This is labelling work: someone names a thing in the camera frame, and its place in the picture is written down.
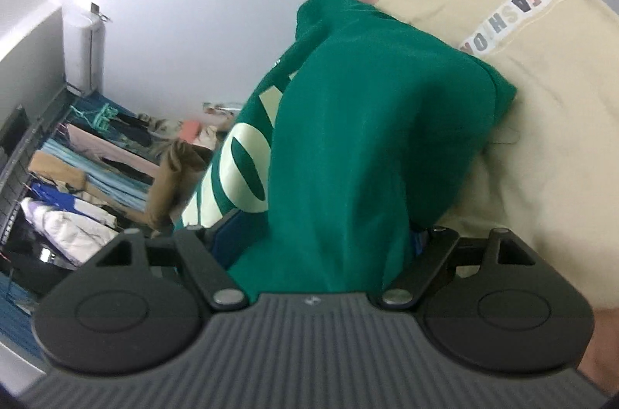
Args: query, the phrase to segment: blue clothing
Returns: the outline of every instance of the blue clothing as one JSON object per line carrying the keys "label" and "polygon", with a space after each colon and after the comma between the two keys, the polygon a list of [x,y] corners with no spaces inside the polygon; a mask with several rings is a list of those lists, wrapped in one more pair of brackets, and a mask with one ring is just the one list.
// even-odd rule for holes
{"label": "blue clothing", "polygon": [[71,213],[82,214],[75,209],[75,196],[38,182],[33,182],[31,187],[39,199],[48,205],[56,206]]}
{"label": "blue clothing", "polygon": [[15,282],[10,282],[9,290],[9,279],[0,273],[0,334],[40,359],[41,350],[32,334],[30,317],[15,305],[15,301],[30,300],[29,293]]}
{"label": "blue clothing", "polygon": [[51,138],[43,144],[41,150],[56,156],[58,159],[62,159],[74,168],[84,171],[92,185],[122,205],[138,211],[146,209],[148,185],[133,178],[109,171],[88,158],[67,149],[67,147]]}

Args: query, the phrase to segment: bed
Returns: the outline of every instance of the bed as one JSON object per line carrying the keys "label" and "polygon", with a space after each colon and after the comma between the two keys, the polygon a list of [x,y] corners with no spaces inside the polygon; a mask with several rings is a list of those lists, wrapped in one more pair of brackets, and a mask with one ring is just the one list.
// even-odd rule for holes
{"label": "bed", "polygon": [[619,388],[619,0],[361,0],[518,88],[443,223],[509,226],[591,302],[581,368]]}

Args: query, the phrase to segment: clothing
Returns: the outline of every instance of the clothing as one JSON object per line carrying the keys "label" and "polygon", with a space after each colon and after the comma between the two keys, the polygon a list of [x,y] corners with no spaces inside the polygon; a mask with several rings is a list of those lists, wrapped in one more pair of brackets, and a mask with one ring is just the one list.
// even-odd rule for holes
{"label": "clothing", "polygon": [[159,166],[143,157],[132,154],[125,149],[121,149],[113,143],[77,128],[73,124],[67,124],[67,131],[69,133],[71,146],[77,152],[88,157],[97,157],[98,159],[107,158],[118,161],[119,163],[125,163],[135,170],[150,175],[151,177],[157,176]]}
{"label": "clothing", "polygon": [[0,334],[17,344],[37,358],[42,358],[41,350],[32,334],[30,317],[18,309],[15,303],[32,302],[27,291],[0,273]]}
{"label": "clothing", "polygon": [[441,224],[507,226],[594,306],[619,306],[619,0],[366,0],[518,88]]}
{"label": "clothing", "polygon": [[209,149],[196,150],[186,141],[174,141],[161,160],[159,175],[150,188],[146,216],[151,228],[163,229],[172,223],[171,213],[178,205],[184,207],[191,198],[211,156]]}
{"label": "clothing", "polygon": [[357,0],[309,0],[183,223],[267,219],[228,271],[260,292],[381,292],[409,223],[450,207],[516,90],[486,63]]}
{"label": "clothing", "polygon": [[38,182],[33,182],[31,187],[39,199],[48,203],[50,206],[55,206],[64,211],[86,215],[86,217],[112,229],[116,227],[116,217],[95,205],[91,205],[71,194],[59,192],[58,189]]}
{"label": "clothing", "polygon": [[117,234],[88,217],[31,198],[24,198],[21,206],[26,220],[75,265],[84,264]]}
{"label": "clothing", "polygon": [[[95,124],[95,118],[105,106],[117,110],[118,113],[105,128],[102,128]],[[166,140],[153,137],[148,133],[144,127],[144,121],[135,118],[134,114],[124,107],[115,104],[96,91],[87,97],[76,100],[66,121],[87,125],[97,137],[155,164],[159,163],[163,152],[168,147]],[[62,135],[56,134],[54,138],[62,144],[68,144],[67,141],[63,140]]]}
{"label": "clothing", "polygon": [[66,164],[62,159],[47,152],[36,151],[30,160],[28,171],[56,182],[66,183],[79,191],[86,186],[84,171]]}
{"label": "clothing", "polygon": [[56,186],[61,186],[63,184],[69,185],[73,190],[77,191],[76,194],[84,201],[93,203],[90,197],[94,197],[102,202],[102,204],[110,205],[128,219],[138,224],[146,225],[146,216],[144,212],[122,205],[114,198],[107,196],[95,185],[86,181],[86,173],[66,164],[56,156],[52,156],[43,151],[36,151],[30,161],[28,170],[40,177],[45,177],[54,181]]}
{"label": "clothing", "polygon": [[119,161],[113,161],[112,159],[108,159],[107,157],[102,157],[101,162],[109,167],[114,168],[115,170],[118,170],[126,177],[133,178],[133,180],[141,181],[141,183],[145,183],[146,185],[153,185],[152,177],[149,177],[146,173],[139,172],[128,164],[120,163]]}
{"label": "clothing", "polygon": [[129,208],[128,206],[121,205],[114,198],[110,198],[106,194],[104,194],[100,189],[92,185],[91,183],[86,184],[86,189],[84,191],[86,194],[94,196],[95,198],[103,201],[114,210],[120,212],[123,216],[127,217],[132,222],[136,224],[141,224],[145,226],[146,222],[146,214],[143,211],[137,211],[134,208]]}
{"label": "clothing", "polygon": [[128,228],[135,227],[135,221],[129,219],[124,214],[120,213],[117,209],[112,208],[110,205],[104,205],[101,209],[114,217],[116,226],[114,227],[115,231],[124,231]]}
{"label": "clothing", "polygon": [[62,159],[71,166],[85,171],[88,176],[88,182],[103,193],[116,199],[119,203],[139,211],[144,211],[149,189],[146,184],[106,170],[101,165],[76,154],[53,139],[47,140],[41,147],[41,150]]}
{"label": "clothing", "polygon": [[217,127],[205,126],[191,144],[214,151],[217,148]]}
{"label": "clothing", "polygon": [[[50,257],[45,262],[41,261],[41,253],[45,248],[54,253],[56,257]],[[33,260],[40,261],[43,266],[53,265],[71,271],[75,269],[75,266],[70,263],[69,260],[58,249],[56,249],[44,235],[39,233],[26,220],[22,210],[17,212],[15,223],[13,224],[13,228],[10,230],[9,237],[4,245],[4,251],[5,253],[10,252],[13,255],[16,253],[23,254],[25,257],[30,257]],[[10,257],[10,261],[13,265],[15,265],[14,257]]]}

